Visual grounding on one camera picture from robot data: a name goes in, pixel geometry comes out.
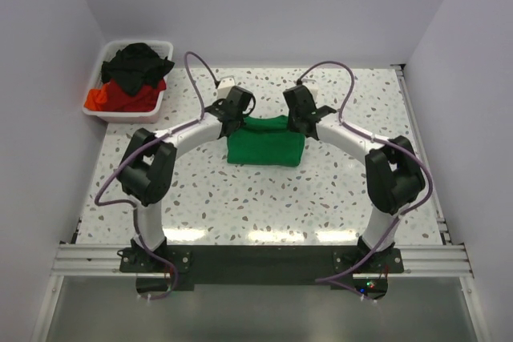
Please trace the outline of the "green t shirt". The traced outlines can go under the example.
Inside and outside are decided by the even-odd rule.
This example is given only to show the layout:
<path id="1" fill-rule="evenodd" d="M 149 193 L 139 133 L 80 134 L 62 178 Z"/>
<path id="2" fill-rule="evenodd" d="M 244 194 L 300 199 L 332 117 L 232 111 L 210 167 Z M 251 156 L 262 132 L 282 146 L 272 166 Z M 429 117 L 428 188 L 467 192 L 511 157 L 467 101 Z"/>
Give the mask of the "green t shirt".
<path id="1" fill-rule="evenodd" d="M 244 126 L 227 138 L 227 162 L 236 165 L 297 167 L 305 136 L 288 129 L 288 117 L 244 119 Z"/>

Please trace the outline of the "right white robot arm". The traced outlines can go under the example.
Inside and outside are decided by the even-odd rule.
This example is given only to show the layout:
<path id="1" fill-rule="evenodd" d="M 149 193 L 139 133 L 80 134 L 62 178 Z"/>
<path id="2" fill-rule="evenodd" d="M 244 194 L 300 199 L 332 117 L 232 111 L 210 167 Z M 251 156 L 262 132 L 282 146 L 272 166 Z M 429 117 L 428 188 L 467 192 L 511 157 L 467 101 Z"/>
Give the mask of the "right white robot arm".
<path id="1" fill-rule="evenodd" d="M 331 144 L 364 165 L 372 211 L 357 242 L 357 263 L 366 272 L 377 271 L 386 261 L 384 251 L 394 244 L 399 216 L 426 187 L 410 140 L 401 135 L 389 139 L 347 123 L 332 107 L 317 107 L 303 85 L 286 90 L 284 97 L 289 129 Z"/>

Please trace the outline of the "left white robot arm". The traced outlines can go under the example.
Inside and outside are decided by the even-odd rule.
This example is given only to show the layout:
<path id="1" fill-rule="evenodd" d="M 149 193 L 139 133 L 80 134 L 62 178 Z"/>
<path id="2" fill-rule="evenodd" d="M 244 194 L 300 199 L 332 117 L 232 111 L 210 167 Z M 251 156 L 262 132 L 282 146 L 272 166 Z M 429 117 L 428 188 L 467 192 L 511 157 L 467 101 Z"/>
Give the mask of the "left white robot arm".
<path id="1" fill-rule="evenodd" d="M 137 260 L 147 271 L 157 272 L 166 262 L 161 201 L 172 185 L 176 160 L 241 129 L 255 104 L 251 92 L 232 87 L 226 98 L 205 107 L 198 119 L 161 131 L 139 129 L 132 136 L 117 179 L 123 192 L 135 200 L 134 242 L 141 247 Z"/>

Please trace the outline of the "black t shirt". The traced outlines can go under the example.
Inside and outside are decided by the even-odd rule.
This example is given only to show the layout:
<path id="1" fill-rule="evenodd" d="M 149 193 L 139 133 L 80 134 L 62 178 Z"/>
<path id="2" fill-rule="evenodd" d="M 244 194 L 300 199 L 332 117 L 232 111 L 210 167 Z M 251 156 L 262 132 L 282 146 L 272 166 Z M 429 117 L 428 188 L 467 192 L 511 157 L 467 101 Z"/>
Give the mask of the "black t shirt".
<path id="1" fill-rule="evenodd" d="M 156 87 L 174 66 L 173 61 L 167 56 L 161 58 L 148 44 L 132 43 L 117 50 L 112 60 L 103 62 L 101 81 L 115 81 L 123 91 L 135 96 L 144 84 Z"/>

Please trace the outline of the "red t shirt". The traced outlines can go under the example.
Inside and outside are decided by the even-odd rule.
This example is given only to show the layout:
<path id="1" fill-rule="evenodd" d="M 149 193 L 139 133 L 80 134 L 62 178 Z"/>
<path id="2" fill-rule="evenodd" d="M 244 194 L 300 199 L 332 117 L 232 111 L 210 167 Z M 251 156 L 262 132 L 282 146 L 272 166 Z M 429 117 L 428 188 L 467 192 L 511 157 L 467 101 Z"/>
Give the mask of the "red t shirt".
<path id="1" fill-rule="evenodd" d="M 110 81 L 103 85 L 97 104 L 101 111 L 149 112 L 156 107 L 161 92 L 166 90 L 166 82 L 161 79 L 156 87 L 144 84 L 135 96 L 130 96 L 121 86 Z"/>

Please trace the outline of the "orange t shirt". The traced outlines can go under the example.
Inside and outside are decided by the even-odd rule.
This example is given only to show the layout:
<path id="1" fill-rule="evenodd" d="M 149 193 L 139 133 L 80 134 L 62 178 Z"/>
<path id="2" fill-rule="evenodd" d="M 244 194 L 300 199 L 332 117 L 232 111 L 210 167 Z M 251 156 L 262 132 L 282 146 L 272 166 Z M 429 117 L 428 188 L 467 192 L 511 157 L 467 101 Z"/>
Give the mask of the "orange t shirt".
<path id="1" fill-rule="evenodd" d="M 108 85 L 90 89 L 83 106 L 89 111 L 106 111 L 108 104 Z"/>

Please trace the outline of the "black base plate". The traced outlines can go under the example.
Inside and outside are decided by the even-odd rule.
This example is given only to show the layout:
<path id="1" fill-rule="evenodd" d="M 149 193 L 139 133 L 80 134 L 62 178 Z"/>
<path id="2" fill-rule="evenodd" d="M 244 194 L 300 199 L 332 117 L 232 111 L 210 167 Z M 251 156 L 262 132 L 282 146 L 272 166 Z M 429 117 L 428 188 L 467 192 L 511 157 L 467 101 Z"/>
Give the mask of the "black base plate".
<path id="1" fill-rule="evenodd" d="M 137 274 L 140 294 L 197 285 L 313 285 L 324 277 L 364 293 L 384 293 L 388 275 L 404 271 L 397 248 L 373 255 L 355 270 L 357 279 L 345 273 L 364 256 L 357 246 L 163 245 L 149 255 L 132 243 L 117 254 L 119 270 Z"/>

